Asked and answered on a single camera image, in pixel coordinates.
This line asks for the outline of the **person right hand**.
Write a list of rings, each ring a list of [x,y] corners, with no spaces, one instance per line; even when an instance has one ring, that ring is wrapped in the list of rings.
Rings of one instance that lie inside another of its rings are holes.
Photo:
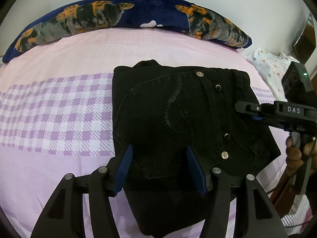
[[[310,174],[316,172],[316,144],[314,141],[308,143],[304,147],[304,152],[302,153],[299,149],[293,146],[293,140],[289,136],[286,139],[286,173],[288,176],[292,176],[302,165],[303,160],[301,159],[303,155],[310,157],[312,159]]]

